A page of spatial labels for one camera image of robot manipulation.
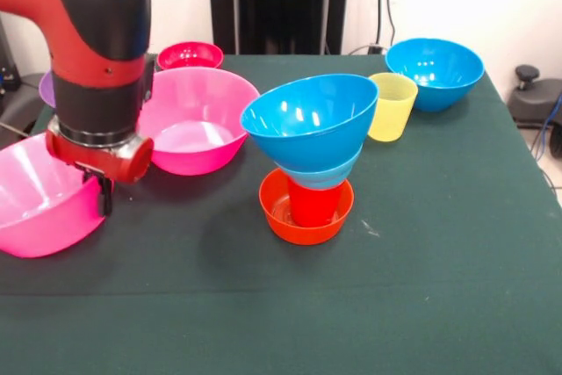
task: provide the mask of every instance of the plastic cup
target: plastic cup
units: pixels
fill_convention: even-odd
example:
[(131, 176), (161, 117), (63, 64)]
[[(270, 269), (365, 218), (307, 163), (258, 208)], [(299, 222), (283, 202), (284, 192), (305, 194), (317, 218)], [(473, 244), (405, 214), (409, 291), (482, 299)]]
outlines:
[(376, 141), (396, 141), (404, 133), (418, 87), (414, 81), (399, 74), (382, 73), (369, 78), (378, 86), (377, 109), (369, 136)]
[(343, 184), (329, 189), (310, 189), (288, 178), (292, 220), (301, 227), (329, 224), (340, 202)]

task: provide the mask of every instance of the blue bowl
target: blue bowl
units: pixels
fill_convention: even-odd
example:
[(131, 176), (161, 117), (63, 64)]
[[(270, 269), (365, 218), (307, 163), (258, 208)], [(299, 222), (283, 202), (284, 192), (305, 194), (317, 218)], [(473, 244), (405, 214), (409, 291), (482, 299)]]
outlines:
[(388, 50), (386, 66), (418, 85), (414, 108), (440, 112), (464, 97), (484, 75), (482, 60), (470, 49), (447, 40), (411, 39)]
[(244, 110), (241, 124), (284, 169), (334, 169), (363, 145), (377, 98), (377, 85), (364, 76), (314, 76), (266, 92)]
[(361, 155), (361, 147), (350, 160), (333, 169), (303, 173), (300, 171), (290, 171), (283, 166), (279, 168), (297, 184), (308, 189), (330, 189), (342, 184), (348, 178), (349, 173)]

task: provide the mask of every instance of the plastic bowl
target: plastic bowl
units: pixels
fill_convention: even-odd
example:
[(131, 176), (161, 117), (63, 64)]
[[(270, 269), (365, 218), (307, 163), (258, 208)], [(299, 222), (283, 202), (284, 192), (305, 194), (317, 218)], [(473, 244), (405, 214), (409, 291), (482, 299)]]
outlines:
[(401, 41), (388, 50), (386, 66), (418, 85), (414, 108), (440, 112), (463, 98), (484, 75), (482, 60), (470, 49), (439, 39)]
[(54, 159), (39, 134), (0, 151), (0, 249), (22, 258), (51, 255), (104, 220), (99, 184)]
[(271, 90), (242, 114), (259, 148), (289, 171), (341, 166), (363, 145), (377, 104), (369, 78), (314, 76)]
[(268, 224), (281, 239), (296, 245), (311, 246), (332, 239), (343, 226), (353, 207), (353, 188), (346, 180), (332, 221), (322, 227), (300, 227), (291, 217), (288, 177), (281, 169), (273, 170), (262, 182), (260, 204)]
[(259, 96), (241, 76), (221, 69), (158, 72), (139, 130), (155, 141), (152, 162), (169, 173), (196, 176), (227, 165), (248, 134), (244, 108)]
[(39, 95), (43, 101), (54, 108), (53, 72), (48, 71), (39, 82)]
[(280, 169), (297, 184), (300, 184), (308, 189), (330, 189), (338, 184), (341, 184), (348, 178), (349, 174), (353, 170), (353, 166), (361, 155), (362, 149), (363, 147), (360, 147), (351, 159), (334, 169), (308, 173), (290, 171), (283, 167), (280, 167)]
[(202, 66), (219, 68), (225, 55), (214, 44), (200, 41), (186, 41), (162, 50), (156, 59), (158, 66), (165, 69)]

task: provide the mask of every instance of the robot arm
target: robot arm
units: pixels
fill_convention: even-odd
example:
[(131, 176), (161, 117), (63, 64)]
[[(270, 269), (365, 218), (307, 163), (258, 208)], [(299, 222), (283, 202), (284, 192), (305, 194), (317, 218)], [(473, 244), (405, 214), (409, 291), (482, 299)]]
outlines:
[(136, 133), (154, 72), (145, 61), (150, 0), (0, 0), (0, 11), (29, 18), (47, 39), (51, 155), (105, 181), (142, 177), (154, 146)]

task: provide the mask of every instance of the green cloth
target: green cloth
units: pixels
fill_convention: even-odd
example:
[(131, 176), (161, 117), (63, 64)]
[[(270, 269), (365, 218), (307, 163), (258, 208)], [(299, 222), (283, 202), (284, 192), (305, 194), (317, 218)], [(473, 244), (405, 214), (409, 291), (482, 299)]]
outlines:
[[(260, 92), (384, 70), (377, 56), (236, 56)], [(0, 256), (6, 374), (562, 372), (562, 212), (485, 76), (446, 112), (367, 139), (331, 242), (279, 240), (252, 141), (226, 168), (152, 168), (67, 251)]]

